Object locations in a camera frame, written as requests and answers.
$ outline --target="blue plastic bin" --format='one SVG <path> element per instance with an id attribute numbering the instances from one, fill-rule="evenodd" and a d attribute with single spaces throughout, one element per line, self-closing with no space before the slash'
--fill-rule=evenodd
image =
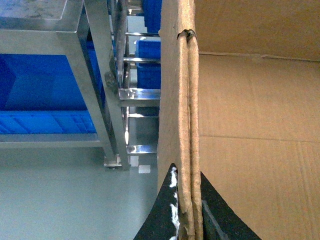
<path id="1" fill-rule="evenodd" d="M 139 40 L 136 42 L 137 58 L 160 59 L 161 42 Z M 158 63 L 137 63 L 137 87 L 139 89 L 161 88 L 161 65 Z"/>
<path id="2" fill-rule="evenodd" d="M 92 43 L 88 50 L 104 102 Z M 0 54 L 0 134 L 95 132 L 66 56 Z"/>
<path id="3" fill-rule="evenodd" d="M 157 33 L 161 26 L 162 0 L 143 0 L 142 7 L 148 33 Z"/>

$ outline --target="gray floor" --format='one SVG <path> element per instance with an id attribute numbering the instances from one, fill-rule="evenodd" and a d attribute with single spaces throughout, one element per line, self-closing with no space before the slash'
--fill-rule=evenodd
<path id="1" fill-rule="evenodd" d="M 0 151 L 0 240 L 132 240 L 157 195 L 151 173 L 103 167 L 99 148 Z"/>

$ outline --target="corrugated cardboard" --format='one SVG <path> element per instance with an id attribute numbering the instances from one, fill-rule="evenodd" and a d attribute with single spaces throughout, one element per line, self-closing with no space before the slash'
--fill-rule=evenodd
<path id="1" fill-rule="evenodd" d="M 319 0 L 195 0 L 199 50 L 320 61 Z"/>
<path id="2" fill-rule="evenodd" d="M 194 29 L 192 1 L 162 2 L 161 91 L 158 167 L 175 163 L 178 168 L 180 239 L 202 239 L 201 177 L 198 129 L 198 44 L 187 41 L 184 29 Z M 166 173 L 160 170 L 159 186 Z"/>
<path id="3" fill-rule="evenodd" d="M 262 239 L 320 239 L 319 4 L 163 1 L 159 184 L 175 163 L 188 239 L 202 239 L 199 162 Z"/>
<path id="4" fill-rule="evenodd" d="M 204 175 L 263 240 L 320 239 L 320 64 L 199 59 Z"/>

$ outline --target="stainless steel rack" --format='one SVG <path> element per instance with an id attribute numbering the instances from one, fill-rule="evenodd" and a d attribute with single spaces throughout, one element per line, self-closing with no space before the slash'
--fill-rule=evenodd
<path id="1" fill-rule="evenodd" d="M 158 117 L 156 114 L 130 114 L 129 107 L 158 107 L 161 95 L 159 89 L 130 88 L 130 69 L 136 63 L 159 63 L 160 60 L 130 56 L 129 37 L 159 35 L 128 32 L 128 16 L 143 15 L 141 0 L 110 0 L 108 4 L 105 0 L 85 0 L 84 4 L 120 157 L 118 166 L 127 169 L 128 156 L 157 152 L 156 145 L 128 145 L 131 118 Z M 116 165 L 106 161 L 105 166 Z"/>
<path id="2" fill-rule="evenodd" d="M 102 147 L 106 167 L 128 170 L 129 156 L 154 154 L 157 145 L 128 145 L 129 121 L 156 118 L 130 113 L 130 107 L 158 107 L 159 89 L 130 88 L 136 63 L 159 63 L 130 55 L 129 37 L 158 37 L 128 32 L 128 16 L 142 16 L 141 0 L 65 0 L 61 16 L 0 16 L 0 54 L 65 55 L 90 113 L 96 133 L 0 134 L 1 148 Z M 95 84 L 86 40 L 91 32 L 102 77 L 105 103 Z"/>

